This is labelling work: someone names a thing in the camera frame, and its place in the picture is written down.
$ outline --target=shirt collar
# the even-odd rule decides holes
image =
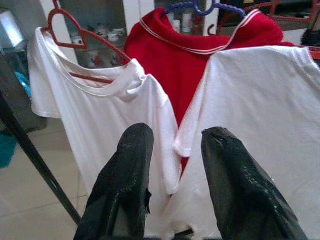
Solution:
[[[142,27],[154,37],[178,48],[199,55],[245,47],[279,45],[283,41],[283,31],[275,21],[258,9],[250,12],[229,36],[188,36],[177,33],[167,16],[162,16],[163,8],[157,8],[140,20]]]

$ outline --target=black metal pole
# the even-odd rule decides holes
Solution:
[[[60,203],[63,205],[65,210],[69,213],[73,221],[78,225],[80,222],[80,216],[77,210],[74,208],[67,195],[60,187],[58,181],[51,173],[50,169],[46,165],[45,161],[37,151],[36,147],[31,142],[30,138],[23,130],[23,128],[18,123],[14,116],[11,108],[7,104],[6,100],[2,97],[0,91],[0,119],[10,130],[10,132],[15,136],[16,140],[20,144],[21,148],[25,154],[29,157],[35,168],[41,174],[42,178],[49,185],[53,193],[59,199]]]

